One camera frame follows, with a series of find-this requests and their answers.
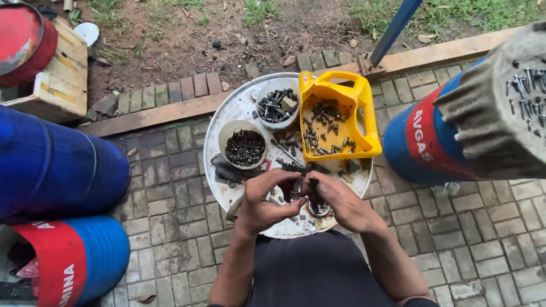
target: blue barrel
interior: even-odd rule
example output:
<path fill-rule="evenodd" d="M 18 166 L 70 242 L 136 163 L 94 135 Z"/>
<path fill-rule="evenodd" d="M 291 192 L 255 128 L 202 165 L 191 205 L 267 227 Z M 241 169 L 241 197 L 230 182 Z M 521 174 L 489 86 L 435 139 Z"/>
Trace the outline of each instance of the blue barrel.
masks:
<path fill-rule="evenodd" d="M 472 66 L 483 62 L 477 61 Z M 424 185 L 474 181 L 476 174 L 455 140 L 457 128 L 444 122 L 432 104 L 436 98 L 456 89 L 464 72 L 396 115 L 387 125 L 383 152 L 392 169 L 402 178 Z"/>
<path fill-rule="evenodd" d="M 103 139 L 0 107 L 0 222 L 99 215 L 123 197 L 125 153 Z"/>
<path fill-rule="evenodd" d="M 107 216 L 11 225 L 39 265 L 38 306 L 82 306 L 114 288 L 129 265 L 129 240 Z"/>

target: hand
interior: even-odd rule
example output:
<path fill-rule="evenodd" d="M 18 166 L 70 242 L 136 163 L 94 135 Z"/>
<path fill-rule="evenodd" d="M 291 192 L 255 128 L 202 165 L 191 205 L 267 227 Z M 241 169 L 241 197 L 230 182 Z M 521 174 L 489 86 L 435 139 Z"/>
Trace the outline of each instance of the hand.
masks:
<path fill-rule="evenodd" d="M 309 196 L 310 178 L 317 179 L 317 192 L 319 196 L 334 211 L 336 221 L 344 228 L 354 233 L 380 233 L 388 226 L 370 206 L 358 197 L 351 188 L 341 180 L 324 175 L 317 171 L 311 171 L 305 176 L 301 187 L 301 195 Z"/>
<path fill-rule="evenodd" d="M 258 177 L 247 180 L 235 227 L 239 227 L 247 234 L 258 235 L 276 223 L 297 215 L 301 207 L 307 203 L 307 198 L 302 197 L 290 204 L 278 206 L 266 201 L 265 196 L 276 185 L 279 185 L 284 198 L 290 199 L 293 183 L 300 177 L 300 173 L 274 168 Z"/>

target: yellow container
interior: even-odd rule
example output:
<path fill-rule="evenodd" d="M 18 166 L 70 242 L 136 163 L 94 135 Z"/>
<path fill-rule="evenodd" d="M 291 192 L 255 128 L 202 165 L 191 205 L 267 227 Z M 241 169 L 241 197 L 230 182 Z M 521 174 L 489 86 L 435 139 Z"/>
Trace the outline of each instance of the yellow container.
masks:
<path fill-rule="evenodd" d="M 329 80 L 333 78 L 353 81 L 354 86 L 347 87 L 330 83 Z M 354 153 L 348 153 L 351 147 L 346 146 L 342 152 L 333 155 L 314 156 L 311 150 L 307 153 L 305 142 L 303 142 L 303 154 L 306 161 L 371 158 L 381 154 L 383 149 L 381 148 L 377 134 L 372 91 L 366 78 L 348 72 L 330 71 L 313 79 L 310 72 L 301 72 L 299 75 L 299 87 L 302 101 L 300 108 L 302 139 L 307 130 L 307 124 L 303 121 L 304 116 L 307 116 L 309 119 L 312 117 L 313 113 L 311 109 L 320 99 L 333 99 L 337 101 L 339 105 L 338 109 L 340 109 L 342 114 L 349 112 L 349 118 L 345 122 L 336 121 L 335 123 L 339 125 L 338 135 L 330 132 L 327 134 L 326 141 L 319 137 L 318 145 L 329 150 L 332 144 L 341 145 L 346 137 L 349 137 L 351 141 L 356 143 Z M 357 113 L 359 108 L 363 109 L 365 135 L 358 128 Z M 312 127 L 317 135 L 326 133 L 328 129 L 327 126 L 323 126 L 318 120 L 313 121 Z"/>

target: person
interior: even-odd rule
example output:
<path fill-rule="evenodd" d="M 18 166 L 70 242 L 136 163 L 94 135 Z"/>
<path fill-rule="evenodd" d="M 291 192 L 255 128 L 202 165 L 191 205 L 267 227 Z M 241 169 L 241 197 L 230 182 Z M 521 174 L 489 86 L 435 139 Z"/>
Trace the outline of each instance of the person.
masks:
<path fill-rule="evenodd" d="M 209 306 L 400 306 L 438 307 L 395 234 L 368 202 L 342 181 L 312 171 L 310 178 L 344 228 L 360 233 L 370 268 L 352 239 L 337 232 L 270 239 L 260 232 L 298 215 L 307 197 L 278 206 L 265 200 L 279 186 L 285 199 L 300 173 L 279 168 L 246 182 L 233 238 L 209 293 Z"/>

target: brick paving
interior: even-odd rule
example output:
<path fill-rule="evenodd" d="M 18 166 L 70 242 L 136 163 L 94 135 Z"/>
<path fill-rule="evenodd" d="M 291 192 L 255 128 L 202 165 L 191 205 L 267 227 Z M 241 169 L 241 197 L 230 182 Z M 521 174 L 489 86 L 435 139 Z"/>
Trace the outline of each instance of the brick paving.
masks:
<path fill-rule="evenodd" d="M 380 135 L 461 68 L 372 84 Z M 184 121 L 110 139 L 139 151 L 129 157 L 129 192 L 113 213 L 129 236 L 129 267 L 102 306 L 139 306 L 134 297 L 146 294 L 157 295 L 148 306 L 206 306 L 232 237 L 204 176 L 207 126 Z M 364 199 L 397 234 L 440 306 L 546 307 L 546 180 L 461 182 L 457 195 L 436 198 L 398 177 L 382 155 L 374 164 Z M 366 255 L 358 235 L 336 229 Z"/>

